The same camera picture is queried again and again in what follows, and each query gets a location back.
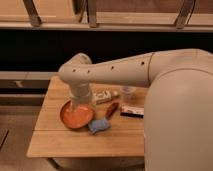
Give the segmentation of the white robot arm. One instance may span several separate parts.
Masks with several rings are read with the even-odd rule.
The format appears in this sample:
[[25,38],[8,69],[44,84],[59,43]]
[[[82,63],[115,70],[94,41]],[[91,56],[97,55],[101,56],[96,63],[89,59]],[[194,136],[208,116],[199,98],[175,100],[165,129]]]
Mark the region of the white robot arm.
[[75,103],[91,83],[146,87],[145,171],[213,171],[213,54],[158,51],[93,64],[79,53],[58,71]]

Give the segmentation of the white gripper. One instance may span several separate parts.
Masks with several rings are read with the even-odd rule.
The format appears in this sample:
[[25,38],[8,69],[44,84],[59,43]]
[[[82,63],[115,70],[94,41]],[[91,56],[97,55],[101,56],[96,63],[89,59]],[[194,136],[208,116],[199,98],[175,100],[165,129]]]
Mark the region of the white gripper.
[[70,88],[70,109],[74,111],[79,105],[89,105],[92,101],[92,91],[88,83],[72,84]]

